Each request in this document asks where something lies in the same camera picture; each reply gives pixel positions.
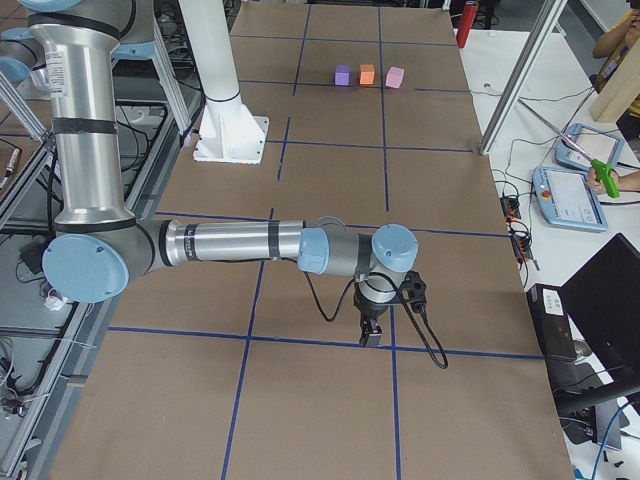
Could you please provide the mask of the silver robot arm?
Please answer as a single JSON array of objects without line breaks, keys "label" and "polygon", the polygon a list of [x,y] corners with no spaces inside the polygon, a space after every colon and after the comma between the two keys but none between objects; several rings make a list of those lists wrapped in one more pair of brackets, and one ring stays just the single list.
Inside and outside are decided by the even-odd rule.
[{"label": "silver robot arm", "polygon": [[306,275],[348,278],[360,342],[374,347],[379,316],[400,305],[426,316],[425,285],[413,265],[419,244],[406,227],[371,235],[339,220],[182,224],[140,220],[124,202],[112,61],[121,46],[154,41],[149,1],[29,1],[30,39],[44,50],[52,132],[64,207],[43,253],[49,284],[69,299],[99,303],[152,271],[186,262],[290,261]]}]

